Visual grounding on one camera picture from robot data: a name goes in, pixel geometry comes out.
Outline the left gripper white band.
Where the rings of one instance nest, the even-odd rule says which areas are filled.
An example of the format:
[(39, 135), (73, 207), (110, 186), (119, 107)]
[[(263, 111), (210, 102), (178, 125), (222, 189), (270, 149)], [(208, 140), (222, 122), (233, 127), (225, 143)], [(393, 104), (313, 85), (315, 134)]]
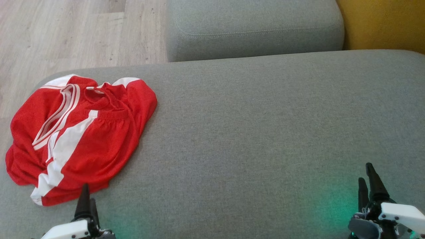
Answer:
[(74, 220), (52, 227), (42, 236), (42, 239), (116, 239), (112, 230), (100, 228), (96, 200), (90, 198), (88, 184), (82, 187)]

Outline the small grey sofa seat cushion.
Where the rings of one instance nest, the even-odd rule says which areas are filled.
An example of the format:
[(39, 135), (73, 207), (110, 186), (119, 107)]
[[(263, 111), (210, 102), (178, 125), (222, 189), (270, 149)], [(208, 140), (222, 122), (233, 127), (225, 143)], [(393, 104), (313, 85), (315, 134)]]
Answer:
[(342, 50), (336, 0), (167, 0), (170, 62)]

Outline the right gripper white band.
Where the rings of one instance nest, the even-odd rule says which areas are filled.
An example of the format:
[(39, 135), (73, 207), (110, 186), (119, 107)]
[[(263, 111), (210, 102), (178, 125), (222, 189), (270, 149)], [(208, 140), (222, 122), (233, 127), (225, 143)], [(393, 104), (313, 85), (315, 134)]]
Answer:
[(425, 239), (425, 214), (412, 205), (390, 202), (372, 163), (366, 163), (370, 191), (358, 178), (358, 210), (349, 221), (348, 239)]

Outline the yellow sofa back cushion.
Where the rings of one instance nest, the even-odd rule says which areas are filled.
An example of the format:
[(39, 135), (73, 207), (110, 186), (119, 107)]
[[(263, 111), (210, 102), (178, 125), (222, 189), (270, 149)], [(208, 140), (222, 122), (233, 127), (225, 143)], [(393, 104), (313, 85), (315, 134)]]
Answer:
[(345, 50), (402, 49), (425, 54), (425, 0), (337, 0)]

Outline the large grey sofa seat cushion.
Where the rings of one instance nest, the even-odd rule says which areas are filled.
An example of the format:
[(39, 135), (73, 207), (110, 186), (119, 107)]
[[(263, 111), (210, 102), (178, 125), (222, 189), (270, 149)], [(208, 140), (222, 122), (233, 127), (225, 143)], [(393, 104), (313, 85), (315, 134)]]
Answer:
[(143, 79), (158, 106), (94, 193), (121, 239), (347, 239), (371, 162), (425, 213), (425, 55), (342, 50), (78, 69)]

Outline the red shorts white side stripe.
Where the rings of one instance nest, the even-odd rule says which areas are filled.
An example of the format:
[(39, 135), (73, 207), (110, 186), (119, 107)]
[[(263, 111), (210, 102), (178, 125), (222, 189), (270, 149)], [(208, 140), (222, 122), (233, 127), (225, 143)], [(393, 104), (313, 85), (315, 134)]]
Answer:
[(92, 192), (108, 187), (138, 145), (144, 121), (129, 110), (91, 110), (67, 118), (34, 146), (45, 169), (30, 197), (41, 206), (76, 199), (85, 184)]

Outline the red sleeveless jersey white trim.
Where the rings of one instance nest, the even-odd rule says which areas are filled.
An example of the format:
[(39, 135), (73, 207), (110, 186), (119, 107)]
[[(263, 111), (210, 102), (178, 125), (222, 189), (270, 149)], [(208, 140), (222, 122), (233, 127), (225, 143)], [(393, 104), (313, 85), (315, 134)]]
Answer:
[(36, 186), (45, 165), (41, 162), (43, 154), (34, 146), (62, 128), (67, 118), (81, 117), (91, 110), (129, 110), (143, 120), (144, 130), (156, 106), (155, 92), (138, 78), (101, 85), (74, 74), (51, 80), (26, 100), (12, 119), (13, 143), (6, 154), (7, 172), (18, 185)]

